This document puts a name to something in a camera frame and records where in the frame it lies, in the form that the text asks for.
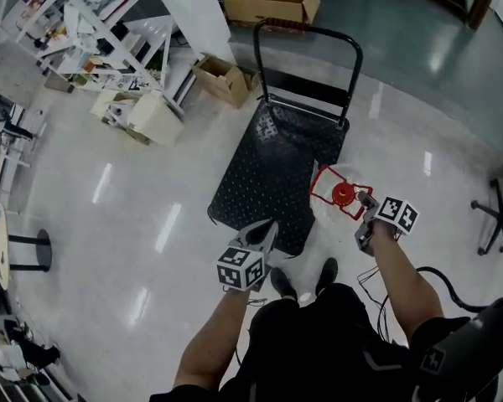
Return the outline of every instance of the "chair base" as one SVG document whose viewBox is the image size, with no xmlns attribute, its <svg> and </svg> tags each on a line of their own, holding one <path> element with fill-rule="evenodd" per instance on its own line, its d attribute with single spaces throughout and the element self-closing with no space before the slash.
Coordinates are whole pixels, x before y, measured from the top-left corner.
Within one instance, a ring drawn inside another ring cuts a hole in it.
<svg viewBox="0 0 503 402">
<path fill-rule="evenodd" d="M 490 207 L 486 207 L 485 205 L 479 204 L 478 201 L 471 202 L 472 209 L 482 210 L 485 213 L 492 216 L 497 221 L 497 225 L 495 226 L 494 232 L 490 237 L 488 245 L 485 248 L 480 247 L 479 249 L 477 249 L 477 254 L 479 256 L 488 255 L 488 252 L 490 251 L 495 241 L 497 240 L 497 236 L 499 235 L 499 233 L 501 232 L 503 234 L 503 196 L 501 195 L 500 184 L 497 178 L 490 180 L 490 187 L 495 189 L 495 194 L 497 195 L 498 211 L 495 211 Z M 503 245 L 500 246 L 500 253 L 503 253 Z"/>
</svg>

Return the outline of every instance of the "person sitting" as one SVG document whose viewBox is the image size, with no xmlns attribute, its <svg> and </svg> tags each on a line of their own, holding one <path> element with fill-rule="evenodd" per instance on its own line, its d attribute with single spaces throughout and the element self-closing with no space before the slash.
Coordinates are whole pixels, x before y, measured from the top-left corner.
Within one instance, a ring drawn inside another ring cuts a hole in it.
<svg viewBox="0 0 503 402">
<path fill-rule="evenodd" d="M 30 131 L 11 123 L 9 115 L 0 113 L 0 137 L 3 133 L 12 137 L 25 138 L 27 140 L 33 140 L 36 137 Z"/>
<path fill-rule="evenodd" d="M 60 358 L 57 347 L 43 348 L 26 338 L 15 339 L 10 344 L 0 332 L 0 376 L 8 381 L 20 381 L 37 374 Z"/>
</svg>

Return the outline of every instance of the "gray floor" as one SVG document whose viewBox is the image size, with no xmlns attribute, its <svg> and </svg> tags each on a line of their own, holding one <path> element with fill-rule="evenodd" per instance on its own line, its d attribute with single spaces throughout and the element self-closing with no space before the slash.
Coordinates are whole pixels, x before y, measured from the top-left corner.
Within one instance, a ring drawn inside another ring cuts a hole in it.
<svg viewBox="0 0 503 402">
<path fill-rule="evenodd" d="M 503 28 L 493 12 L 473 32 L 430 0 L 321 0 L 314 25 L 352 36 L 364 51 L 362 73 L 462 121 L 503 152 Z M 232 31 L 234 42 L 252 42 L 251 30 Z M 351 49 L 330 38 L 264 38 L 267 47 L 353 64 Z"/>
<path fill-rule="evenodd" d="M 243 52 L 246 46 L 238 47 Z M 268 50 L 265 61 L 334 85 L 350 75 L 289 52 Z M 17 235 L 46 228 L 54 263 L 47 274 L 12 273 L 10 292 L 36 337 L 60 346 L 60 371 L 87 400 L 148 400 L 171 388 L 186 344 L 223 293 L 214 263 L 236 232 L 212 224 L 206 210 L 260 94 L 256 90 L 236 110 L 195 85 L 184 104 L 184 130 L 168 148 L 146 147 L 103 126 L 89 113 L 95 95 L 44 91 L 54 97 L 48 124 L 26 157 L 32 167 L 19 169 L 8 207 L 22 213 L 8 222 Z M 458 121 L 361 76 L 340 163 L 358 172 L 378 200 L 391 195 L 414 204 L 421 216 L 400 240 L 402 248 L 414 265 L 439 268 L 462 299 L 476 305 L 503 296 L 503 254 L 499 241 L 488 256 L 477 256 L 494 223 L 469 202 L 495 206 L 486 174 L 502 162 Z M 357 250 L 357 223 L 313 203 L 317 222 L 303 254 L 287 260 L 274 252 L 271 265 L 289 274 L 305 305 L 314 299 L 325 258 L 336 257 L 338 281 L 355 288 L 376 323 L 378 310 L 356 283 L 375 265 Z M 15 263 L 34 263 L 34 247 L 11 243 L 10 256 Z M 438 279 L 429 280 L 448 317 L 465 314 Z M 385 295 L 379 276 L 367 288 L 376 298 Z M 277 294 L 267 282 L 258 297 L 274 300 Z M 242 355 L 255 312 L 249 307 L 246 313 Z M 387 316 L 392 338 L 405 343 L 391 310 Z M 236 368 L 233 361 L 226 377 Z M 503 373 L 498 400 L 502 396 Z"/>
</svg>

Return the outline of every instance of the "white pillar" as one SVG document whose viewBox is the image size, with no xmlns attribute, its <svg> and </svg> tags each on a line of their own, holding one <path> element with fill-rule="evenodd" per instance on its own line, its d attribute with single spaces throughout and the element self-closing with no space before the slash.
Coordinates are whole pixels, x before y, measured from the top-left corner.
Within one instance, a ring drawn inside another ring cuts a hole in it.
<svg viewBox="0 0 503 402">
<path fill-rule="evenodd" d="M 231 33 L 218 0 L 162 0 L 198 58 L 213 54 L 231 63 Z"/>
</svg>

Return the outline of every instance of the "black shoe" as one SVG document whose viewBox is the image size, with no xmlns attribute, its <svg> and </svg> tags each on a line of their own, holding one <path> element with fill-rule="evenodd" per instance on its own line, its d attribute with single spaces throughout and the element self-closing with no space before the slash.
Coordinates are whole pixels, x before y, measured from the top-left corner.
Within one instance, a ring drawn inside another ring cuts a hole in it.
<svg viewBox="0 0 503 402">
<path fill-rule="evenodd" d="M 315 287 L 315 295 L 318 296 L 320 291 L 329 285 L 333 284 L 337 278 L 337 272 L 339 267 L 337 266 L 337 260 L 335 258 L 328 258 L 322 267 L 320 272 L 319 282 Z"/>
<path fill-rule="evenodd" d="M 294 300 L 298 299 L 298 294 L 291 286 L 291 281 L 281 269 L 273 268 L 270 271 L 270 282 L 280 297 L 292 296 Z"/>
</svg>

